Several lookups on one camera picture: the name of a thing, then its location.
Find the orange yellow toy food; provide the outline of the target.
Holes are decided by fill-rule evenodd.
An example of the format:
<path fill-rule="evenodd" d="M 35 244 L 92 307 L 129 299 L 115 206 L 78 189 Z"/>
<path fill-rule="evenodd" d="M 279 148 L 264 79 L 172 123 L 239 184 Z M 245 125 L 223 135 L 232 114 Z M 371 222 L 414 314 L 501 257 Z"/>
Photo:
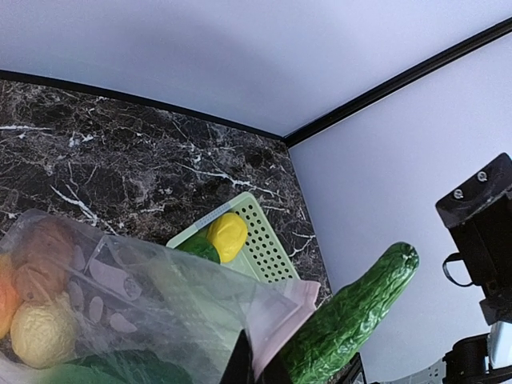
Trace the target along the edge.
<path fill-rule="evenodd" d="M 13 286 L 12 277 L 14 269 L 8 254 L 1 254 L 0 273 L 0 338 L 4 338 L 9 333 L 13 317 L 22 303 Z"/>

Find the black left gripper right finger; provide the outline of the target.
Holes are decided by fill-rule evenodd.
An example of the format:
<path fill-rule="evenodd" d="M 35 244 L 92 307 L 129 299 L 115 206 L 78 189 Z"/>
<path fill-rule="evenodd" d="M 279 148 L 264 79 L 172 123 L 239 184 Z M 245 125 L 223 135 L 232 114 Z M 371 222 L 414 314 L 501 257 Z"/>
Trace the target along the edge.
<path fill-rule="evenodd" d="M 280 353 L 277 353 L 258 377 L 258 384 L 292 384 Z"/>

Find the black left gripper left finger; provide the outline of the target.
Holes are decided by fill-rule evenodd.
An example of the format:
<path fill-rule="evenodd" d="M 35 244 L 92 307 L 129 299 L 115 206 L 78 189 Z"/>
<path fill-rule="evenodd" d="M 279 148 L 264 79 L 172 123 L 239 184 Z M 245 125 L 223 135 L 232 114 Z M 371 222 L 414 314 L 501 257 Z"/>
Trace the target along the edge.
<path fill-rule="evenodd" d="M 252 349 L 245 331 L 241 331 L 220 384 L 255 384 Z"/>

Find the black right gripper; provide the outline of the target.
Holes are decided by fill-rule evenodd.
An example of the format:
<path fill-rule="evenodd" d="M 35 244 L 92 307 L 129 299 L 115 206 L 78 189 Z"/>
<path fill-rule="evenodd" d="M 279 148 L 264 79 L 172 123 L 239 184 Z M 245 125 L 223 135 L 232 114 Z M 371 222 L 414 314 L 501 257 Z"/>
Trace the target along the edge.
<path fill-rule="evenodd" d="M 435 204 L 458 249 L 442 263 L 459 287 L 479 286 L 488 324 L 511 322 L 511 158 L 501 153 Z"/>

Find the pale yellow walnut toy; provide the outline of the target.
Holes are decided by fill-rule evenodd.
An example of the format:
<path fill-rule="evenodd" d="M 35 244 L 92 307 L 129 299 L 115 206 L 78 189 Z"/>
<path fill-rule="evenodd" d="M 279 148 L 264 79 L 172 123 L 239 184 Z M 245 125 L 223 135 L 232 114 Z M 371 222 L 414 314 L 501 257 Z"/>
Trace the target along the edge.
<path fill-rule="evenodd" d="M 77 335 L 78 324 L 67 293 L 45 303 L 24 302 L 10 327 L 14 353 L 35 369 L 72 358 Z"/>

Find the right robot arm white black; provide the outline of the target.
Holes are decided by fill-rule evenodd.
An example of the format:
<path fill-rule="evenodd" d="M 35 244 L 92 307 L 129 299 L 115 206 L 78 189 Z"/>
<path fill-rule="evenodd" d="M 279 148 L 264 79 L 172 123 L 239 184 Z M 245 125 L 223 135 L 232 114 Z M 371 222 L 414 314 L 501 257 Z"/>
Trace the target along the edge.
<path fill-rule="evenodd" d="M 444 383 L 511 379 L 511 158 L 501 153 L 441 198 L 436 210 L 457 247 L 444 263 L 462 262 L 468 287 L 491 330 L 459 340 L 446 353 Z"/>

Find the dark green cucumber toy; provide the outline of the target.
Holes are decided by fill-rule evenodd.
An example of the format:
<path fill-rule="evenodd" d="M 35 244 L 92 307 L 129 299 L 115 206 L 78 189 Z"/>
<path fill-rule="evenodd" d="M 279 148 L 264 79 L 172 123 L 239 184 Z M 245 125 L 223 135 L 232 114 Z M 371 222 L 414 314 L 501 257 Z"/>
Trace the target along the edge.
<path fill-rule="evenodd" d="M 292 383 L 324 383 L 339 372 L 389 313 L 418 267 L 415 248 L 397 242 L 357 281 L 320 306 L 281 349 Z"/>

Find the brown mushroom toy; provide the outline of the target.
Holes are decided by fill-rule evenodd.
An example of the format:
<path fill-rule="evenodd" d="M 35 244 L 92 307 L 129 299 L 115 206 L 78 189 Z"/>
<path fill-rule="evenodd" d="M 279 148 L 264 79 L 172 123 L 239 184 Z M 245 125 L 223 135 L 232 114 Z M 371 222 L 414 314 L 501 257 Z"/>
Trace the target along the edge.
<path fill-rule="evenodd" d="M 26 302 L 55 299 L 66 288 L 74 257 L 74 237 L 58 218 L 44 218 L 22 236 L 12 253 L 12 283 Z"/>

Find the clear zip top bag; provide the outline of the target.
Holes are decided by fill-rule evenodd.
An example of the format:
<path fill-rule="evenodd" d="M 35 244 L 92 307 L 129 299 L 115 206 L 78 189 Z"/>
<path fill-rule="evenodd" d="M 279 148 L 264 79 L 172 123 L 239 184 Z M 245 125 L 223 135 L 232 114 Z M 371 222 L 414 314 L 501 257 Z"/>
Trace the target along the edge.
<path fill-rule="evenodd" d="M 241 331 L 252 349 L 256 382 L 314 312 L 317 282 L 260 282 L 184 251 L 40 210 L 21 214 L 1 236 L 1 254 L 12 266 L 23 234 L 44 218 L 62 220 L 74 237 L 62 292 L 78 324 L 74 356 L 32 368 L 14 353 L 9 332 L 1 338 L 4 383 L 42 383 L 55 366 L 120 350 L 149 350 L 186 370 L 192 383 L 219 383 Z"/>

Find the green white bok choy toy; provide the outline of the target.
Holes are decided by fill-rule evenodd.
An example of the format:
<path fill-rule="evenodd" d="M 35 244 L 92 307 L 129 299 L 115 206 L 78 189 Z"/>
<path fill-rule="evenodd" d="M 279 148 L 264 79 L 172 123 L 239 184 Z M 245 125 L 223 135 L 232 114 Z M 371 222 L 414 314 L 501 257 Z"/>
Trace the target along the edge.
<path fill-rule="evenodd" d="M 55 366 L 42 383 L 192 383 L 178 365 L 149 350 L 120 350 L 90 355 Z"/>

